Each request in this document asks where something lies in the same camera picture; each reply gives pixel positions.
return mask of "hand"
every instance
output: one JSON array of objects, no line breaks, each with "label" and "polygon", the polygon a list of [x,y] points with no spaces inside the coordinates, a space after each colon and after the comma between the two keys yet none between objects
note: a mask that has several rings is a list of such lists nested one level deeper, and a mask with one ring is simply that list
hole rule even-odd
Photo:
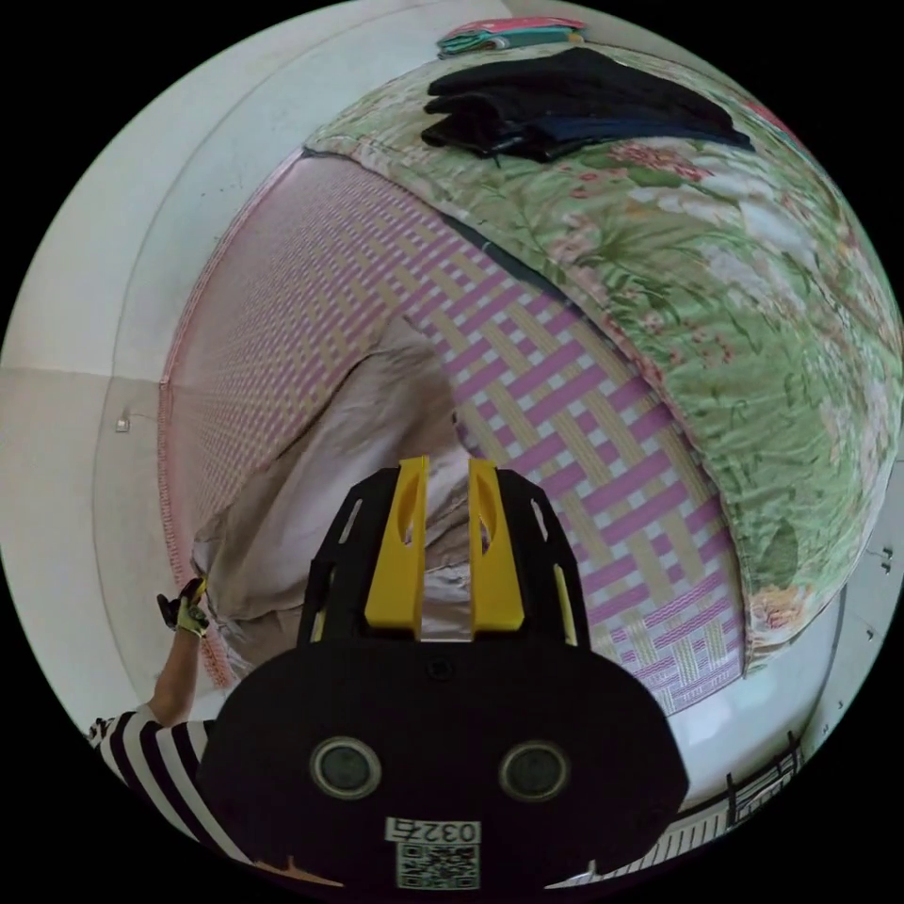
[{"label": "hand", "polygon": [[206,582],[196,577],[182,588],[177,600],[168,600],[162,593],[157,596],[163,621],[171,631],[182,628],[199,638],[204,637],[210,624],[199,605],[205,586]]}]

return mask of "green floral quilt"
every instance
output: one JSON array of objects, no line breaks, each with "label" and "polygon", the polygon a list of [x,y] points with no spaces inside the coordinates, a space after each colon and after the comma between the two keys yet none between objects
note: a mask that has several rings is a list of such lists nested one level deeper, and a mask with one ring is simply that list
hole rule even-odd
[{"label": "green floral quilt", "polygon": [[815,618],[864,549],[904,416],[904,327],[838,188],[768,111],[675,63],[599,49],[722,105],[756,153],[658,138],[542,165],[430,148],[427,86],[472,59],[402,75],[306,146],[478,230],[636,362],[719,488],[750,670]]}]

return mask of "pink and beige woven mat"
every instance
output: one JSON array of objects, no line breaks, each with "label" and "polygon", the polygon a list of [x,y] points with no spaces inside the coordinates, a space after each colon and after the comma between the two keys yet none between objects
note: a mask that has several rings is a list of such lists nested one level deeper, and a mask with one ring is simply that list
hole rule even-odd
[{"label": "pink and beige woven mat", "polygon": [[[224,237],[162,387],[177,580],[196,530],[305,426],[392,312],[442,354],[475,454],[546,490],[573,542],[594,650],[677,712],[741,674],[718,493],[669,411],[569,306],[350,161],[290,161]],[[231,683],[219,641],[207,666]]]}]

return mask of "bed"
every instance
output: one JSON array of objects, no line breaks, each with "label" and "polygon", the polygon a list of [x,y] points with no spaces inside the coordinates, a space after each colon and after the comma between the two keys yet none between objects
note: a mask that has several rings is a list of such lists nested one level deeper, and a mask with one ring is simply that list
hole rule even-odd
[{"label": "bed", "polygon": [[[160,461],[178,580],[197,530],[402,313],[442,355],[473,454],[552,499],[594,650],[667,713],[762,668],[840,588],[904,400],[880,266],[765,111],[674,64],[606,51],[726,105],[757,155],[648,139],[542,171],[484,167],[418,138],[426,84],[461,60],[324,126],[223,237],[173,344]],[[803,244],[776,246],[763,211]],[[230,684],[216,636],[205,656]]]}]

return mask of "striped shirt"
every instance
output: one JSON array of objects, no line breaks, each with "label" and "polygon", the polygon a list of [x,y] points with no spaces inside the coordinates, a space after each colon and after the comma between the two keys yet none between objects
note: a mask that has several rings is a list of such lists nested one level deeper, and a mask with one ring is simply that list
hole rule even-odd
[{"label": "striped shirt", "polygon": [[99,718],[89,743],[142,800],[183,834],[242,864],[249,859],[219,826],[196,785],[212,721],[164,728],[145,704],[116,718]]}]

